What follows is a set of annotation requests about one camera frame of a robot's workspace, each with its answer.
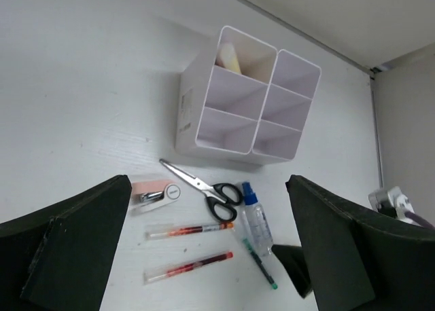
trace empty compartment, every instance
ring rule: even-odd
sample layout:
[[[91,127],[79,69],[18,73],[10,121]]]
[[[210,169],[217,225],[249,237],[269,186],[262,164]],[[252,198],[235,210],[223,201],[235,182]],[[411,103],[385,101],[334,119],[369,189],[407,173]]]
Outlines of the empty compartment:
[[[222,29],[217,54],[225,43],[234,46],[242,75],[265,83],[270,82],[277,57],[276,48],[230,26]]]
[[[266,91],[265,83],[215,65],[205,106],[258,120]]]
[[[301,134],[301,131],[261,120],[252,152],[292,160]]]
[[[320,74],[321,70],[317,65],[286,50],[280,50],[273,72],[272,84],[313,98]]]
[[[247,154],[254,141],[256,126],[256,121],[246,117],[205,107],[196,145]]]
[[[310,98],[271,84],[262,119],[302,130],[310,106]]]

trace scissors blade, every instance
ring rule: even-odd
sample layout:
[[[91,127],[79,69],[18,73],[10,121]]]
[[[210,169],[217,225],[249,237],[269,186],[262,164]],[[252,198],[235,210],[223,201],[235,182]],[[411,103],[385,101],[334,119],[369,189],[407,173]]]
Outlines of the scissors blade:
[[[186,171],[172,165],[170,162],[160,159],[159,162],[166,167],[168,170],[170,170],[172,173],[177,175],[180,179],[184,180],[186,183],[193,186],[195,189],[202,191],[204,194],[206,194],[207,191],[212,190],[213,188],[206,184],[203,180],[187,173]]]

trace white storage box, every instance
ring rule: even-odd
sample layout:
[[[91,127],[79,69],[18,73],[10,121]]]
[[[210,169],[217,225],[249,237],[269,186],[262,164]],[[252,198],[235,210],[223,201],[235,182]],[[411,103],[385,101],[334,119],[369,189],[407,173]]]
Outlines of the white storage box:
[[[219,45],[228,42],[242,75],[215,65]],[[181,76],[176,150],[255,164],[293,159],[320,73],[225,26]]]

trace scissors handle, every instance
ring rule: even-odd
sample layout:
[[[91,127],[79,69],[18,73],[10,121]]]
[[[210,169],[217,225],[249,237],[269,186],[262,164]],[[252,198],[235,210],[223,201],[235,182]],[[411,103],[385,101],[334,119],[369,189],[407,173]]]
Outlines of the scissors handle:
[[[243,202],[243,194],[239,190],[238,187],[236,187],[234,184],[231,183],[218,183],[213,186],[214,190],[219,193],[221,197],[225,200],[227,204],[231,204],[233,206],[240,206],[240,204]],[[225,192],[224,188],[228,188],[231,190],[236,196],[236,200],[233,200],[232,198],[228,197]]]
[[[206,197],[206,199],[207,199],[207,205],[209,206],[211,214],[220,223],[229,223],[231,221],[235,221],[235,219],[237,218],[237,211],[233,206],[231,206],[231,204],[229,204],[227,202],[219,201],[218,199],[216,199],[214,197]],[[224,218],[220,217],[216,212],[216,206],[218,206],[218,208],[221,208],[221,209],[224,209],[225,211],[227,211],[230,214],[230,218],[224,219]]]

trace blue bottle cap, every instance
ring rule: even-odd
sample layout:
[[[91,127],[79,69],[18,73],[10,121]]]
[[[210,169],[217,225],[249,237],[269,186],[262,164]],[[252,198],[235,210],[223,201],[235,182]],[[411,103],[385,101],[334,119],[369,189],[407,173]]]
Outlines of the blue bottle cap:
[[[250,206],[252,204],[256,204],[258,202],[257,196],[254,191],[252,191],[251,183],[243,182],[243,197],[245,199],[245,205]]]

